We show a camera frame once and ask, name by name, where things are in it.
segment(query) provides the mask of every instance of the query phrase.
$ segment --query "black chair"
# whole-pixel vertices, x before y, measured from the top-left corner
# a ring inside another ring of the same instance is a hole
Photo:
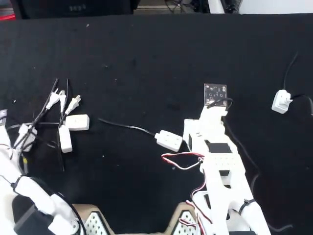
[[[132,14],[140,0],[11,0],[16,19]]]

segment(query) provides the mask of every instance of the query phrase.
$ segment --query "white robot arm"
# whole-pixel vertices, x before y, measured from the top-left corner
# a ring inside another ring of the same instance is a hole
[[[228,235],[231,231],[269,235],[237,147],[225,135],[222,117],[227,115],[226,95],[225,85],[205,84],[205,105],[200,118],[184,121],[183,139],[191,152],[204,156],[200,171],[204,174],[206,190],[196,192],[191,204],[205,235]]]
[[[34,180],[22,176],[17,165],[19,150],[9,148],[10,139],[4,125],[0,126],[0,175],[11,184],[11,191],[1,192],[2,201],[17,194],[29,197],[38,211],[52,215],[53,221],[48,229],[55,235],[72,235],[79,230],[79,224],[71,207],[58,195],[49,195]]]

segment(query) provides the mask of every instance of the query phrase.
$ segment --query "white power adapter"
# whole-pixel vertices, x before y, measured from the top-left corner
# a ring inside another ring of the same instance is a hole
[[[155,135],[156,143],[168,148],[174,152],[178,152],[182,143],[182,137],[168,131],[160,131]]]
[[[70,131],[87,131],[89,130],[89,117],[87,114],[67,116],[65,126]]]
[[[60,126],[59,136],[62,152],[68,153],[73,151],[69,129],[65,125]]]
[[[286,90],[279,90],[274,98],[272,110],[284,114],[288,111],[289,104],[292,102],[291,95]]]
[[[27,126],[25,125],[24,123],[21,125],[20,129],[19,129],[19,136],[18,138],[16,139],[15,143],[14,143],[14,146],[19,143],[17,146],[16,146],[16,149],[21,149],[22,147],[22,144],[24,143],[24,140],[22,140],[22,138],[24,138],[24,136],[27,134],[28,132],[28,129],[30,128],[30,126]],[[37,135],[37,130],[35,128],[33,128],[32,130],[32,133]],[[25,143],[24,143],[24,146],[34,142],[36,136],[33,135],[33,134],[30,134],[27,138],[27,140],[25,140]],[[30,146],[28,146],[26,149],[24,149],[24,152],[29,152],[30,149],[32,147],[32,144]]]

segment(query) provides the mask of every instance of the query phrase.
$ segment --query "black cable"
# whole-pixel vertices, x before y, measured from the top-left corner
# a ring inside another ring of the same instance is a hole
[[[64,166],[64,159],[63,159],[62,153],[60,152],[61,144],[60,144],[60,136],[59,136],[59,133],[60,133],[60,127],[61,127],[61,125],[62,125],[62,122],[64,121],[64,119],[65,119],[66,117],[67,117],[67,115],[65,114],[65,115],[60,119],[59,126],[58,126],[58,131],[57,131],[57,138],[58,138],[58,157],[59,157],[60,167],[61,167],[61,170],[62,170],[63,172],[65,171],[65,166]]]
[[[77,209],[76,209],[71,203],[69,203],[68,200],[67,200],[61,193],[52,190],[52,189],[47,185],[47,183],[45,183],[43,180],[38,179],[38,178],[35,178],[35,177],[30,177],[30,178],[31,178],[32,180],[34,180],[37,184],[39,184],[41,187],[44,187],[44,190],[45,190],[45,191],[48,190],[48,191],[50,191],[50,193],[56,194],[56,195],[58,195],[59,197],[61,197],[61,198],[71,207],[71,209],[74,211],[74,213],[75,213],[75,215],[76,215],[76,217],[77,217],[77,219],[78,219],[78,221],[79,221],[81,227],[83,228],[84,234],[87,235],[86,228],[85,228],[85,226],[84,226],[84,223],[83,223],[83,221],[82,221],[82,218],[80,217],[80,215],[79,215]]]
[[[11,149],[11,156],[10,156],[10,160],[12,160],[13,158],[13,149],[11,148],[11,146],[4,144],[4,143],[0,143],[0,146],[6,146],[8,147],[7,150]]]
[[[301,97],[304,97],[304,98],[309,100],[309,102],[310,102],[310,109],[311,109],[311,116],[313,116],[313,101],[311,100],[311,98],[309,96],[307,96],[305,94],[297,94],[297,95],[292,96],[291,99],[294,100],[294,99],[298,99],[298,98],[301,98]]]
[[[292,68],[292,66],[294,65],[296,59],[298,58],[298,52],[296,52],[293,56],[293,59],[291,60],[291,62],[289,63],[286,71],[285,71],[285,75],[284,75],[284,78],[283,78],[283,81],[282,81],[282,89],[285,90],[286,89],[286,79],[287,79],[287,76],[288,76],[288,73],[290,71],[290,69]]]
[[[175,7],[171,8],[171,7],[169,6],[169,4],[168,4],[169,1],[172,1],[173,3],[175,3]],[[170,10],[170,12],[171,12],[172,14],[175,13],[176,7],[180,8],[180,12],[185,12],[185,11],[183,10],[183,8],[181,7],[181,2],[182,2],[182,0],[180,0],[180,1],[164,0],[164,2],[165,2],[165,5],[167,6],[167,8]]]
[[[61,150],[61,143],[60,143],[60,127],[62,126],[63,120],[66,118],[66,115],[64,115],[65,113],[65,109],[67,106],[67,101],[68,101],[68,93],[69,93],[69,79],[67,78],[67,95],[65,98],[65,102],[64,102],[64,108],[63,111],[60,115],[60,121],[59,121],[59,125],[58,125],[58,130],[57,130],[57,142],[58,142],[58,159],[59,159],[59,164],[60,164],[60,168],[61,171],[65,171],[65,164],[64,164],[64,159],[62,156],[62,150]]]
[[[35,125],[37,124],[37,122],[46,114],[46,112],[47,112],[46,106],[47,106],[47,104],[48,104],[48,102],[49,102],[51,93],[54,92],[55,89],[56,89],[56,86],[57,86],[57,84],[58,84],[58,81],[59,81],[58,78],[55,79],[55,82],[54,82],[54,84],[53,84],[53,86],[52,86],[52,89],[51,89],[51,91],[50,91],[50,93],[49,93],[49,96],[48,96],[47,100],[45,101],[45,104],[44,104],[43,108],[41,109],[41,111],[39,112],[39,114],[37,115],[37,117],[35,118],[35,120],[32,122],[31,127],[30,127],[30,129],[28,130],[28,133],[27,133],[23,138],[21,138],[21,140],[20,140],[18,143],[16,143],[16,144],[13,146],[13,148],[16,148],[16,146],[18,146],[18,145],[24,140],[24,142],[23,142],[23,144],[22,144],[22,147],[23,147],[23,145],[25,144],[26,140],[28,139],[28,137],[29,137],[29,135],[30,135],[30,132],[33,131],[33,129],[34,129]]]
[[[28,126],[28,125],[31,125],[32,122],[27,122],[24,124]],[[59,125],[59,123],[58,122],[38,122],[37,125],[44,125],[44,126],[51,125],[51,126],[53,126],[53,125]],[[21,126],[21,124],[12,125],[12,126],[7,127],[6,130],[9,131],[9,130],[12,130],[15,128],[19,128],[20,126]]]
[[[269,223],[268,223],[268,228],[273,231],[273,232],[276,232],[276,233],[280,233],[280,232],[283,232],[287,229],[293,229],[293,225],[292,224],[288,224],[288,225],[285,225],[279,229],[277,228],[274,228],[273,226],[271,226]]]
[[[250,155],[248,154],[248,151],[246,150],[245,146],[239,141],[239,139],[234,135],[233,131],[231,130],[231,128],[229,127],[226,119],[224,117],[222,117],[222,121],[224,122],[224,125],[226,127],[226,129],[228,130],[230,137],[240,146],[240,148],[242,149],[242,151],[244,152],[246,158],[252,163],[252,165],[258,170],[258,172],[260,172],[260,169],[258,167],[258,165],[254,162],[254,160],[250,157]]]
[[[232,99],[232,98],[221,98],[221,99],[218,99],[218,100],[216,100],[216,101],[214,101],[214,102],[208,104],[208,105],[207,105],[207,108],[209,109],[209,108],[211,108],[211,107],[213,107],[213,106],[216,106],[218,103],[221,103],[221,102],[223,102],[223,101],[230,101],[230,102],[231,102],[230,105],[228,105],[228,106],[226,107],[226,110],[228,110],[228,109],[231,107],[231,105],[233,104],[233,99]]]
[[[2,177],[6,182],[8,182],[9,184],[11,184],[11,182],[8,181],[3,175],[0,175],[0,177]]]
[[[260,177],[260,174],[257,173],[257,174],[253,177],[253,179],[252,179],[252,181],[251,181],[251,184],[250,184],[250,189],[251,189],[251,192],[252,192],[253,197],[255,197],[255,195],[254,195],[255,182],[256,182],[256,180],[257,180],[259,177]],[[286,230],[286,229],[292,229],[292,228],[293,228],[293,225],[292,225],[292,224],[285,225],[285,226],[283,226],[283,227],[281,227],[281,228],[275,228],[275,227],[271,226],[269,223],[267,223],[267,224],[268,224],[268,228],[269,228],[271,231],[274,231],[274,232],[276,232],[276,233],[280,233],[280,232],[282,232],[282,231],[284,231],[284,230]]]
[[[250,189],[251,189],[251,193],[254,196],[254,186],[255,186],[255,182],[256,180],[260,177],[260,173],[256,173],[256,175],[253,177],[251,184],[250,184]]]
[[[103,123],[106,123],[106,124],[109,124],[109,125],[113,125],[113,126],[119,126],[119,127],[125,127],[125,128],[139,130],[139,131],[142,131],[142,132],[147,133],[149,135],[152,135],[153,137],[156,135],[153,132],[147,131],[146,129],[143,129],[143,128],[140,128],[140,127],[137,127],[137,126],[128,126],[128,125],[118,124],[118,123],[115,123],[115,122],[112,122],[112,121],[104,120],[102,118],[98,118],[98,120],[103,122]]]

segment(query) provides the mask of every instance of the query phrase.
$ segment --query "small circuit board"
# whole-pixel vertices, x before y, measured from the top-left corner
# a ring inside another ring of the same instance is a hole
[[[204,84],[204,105],[209,105],[219,99],[227,98],[227,85]],[[216,106],[227,106],[227,101],[220,102]]]

